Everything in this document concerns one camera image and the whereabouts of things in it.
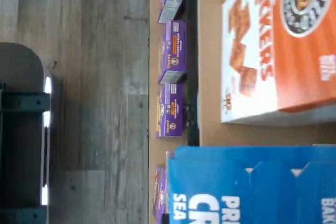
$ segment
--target orange cracker box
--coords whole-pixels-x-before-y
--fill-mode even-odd
[[[226,0],[222,122],[336,121],[336,0]]]

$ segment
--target pretzel cracker box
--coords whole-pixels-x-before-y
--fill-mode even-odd
[[[183,85],[164,84],[157,96],[158,137],[182,136],[183,133]]]
[[[159,44],[158,83],[177,83],[186,73],[185,23],[167,20]]]
[[[336,120],[336,0],[226,0],[222,122]]]

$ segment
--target cardboard surface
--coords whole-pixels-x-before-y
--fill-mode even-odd
[[[163,24],[159,24],[158,0],[150,0],[150,79],[149,79],[149,203],[153,202],[155,188],[155,171],[158,165],[165,165],[166,151],[173,151],[177,147],[186,144],[186,136],[177,138],[156,137],[156,96],[160,90],[157,84],[159,74],[158,45],[163,33]],[[149,207],[149,224],[155,224],[156,220]]]
[[[261,127],[221,123],[221,39],[224,0],[198,0],[199,131],[203,146],[310,145],[333,142],[336,124]]]

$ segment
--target blue box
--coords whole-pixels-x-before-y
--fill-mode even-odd
[[[336,147],[183,147],[169,185],[170,224],[335,223]]]

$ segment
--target cracker image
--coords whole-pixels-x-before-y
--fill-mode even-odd
[[[229,11],[229,31],[237,27],[238,10],[242,7],[242,0],[236,0]]]
[[[244,9],[239,9],[237,14],[237,28],[236,28],[236,39],[241,41],[243,36],[247,33],[250,28],[250,13],[248,5]]]
[[[250,97],[256,88],[257,82],[257,69],[241,67],[241,79],[239,92],[247,97]]]
[[[235,39],[231,51],[230,66],[238,73],[240,73],[244,63],[245,51],[246,46]]]

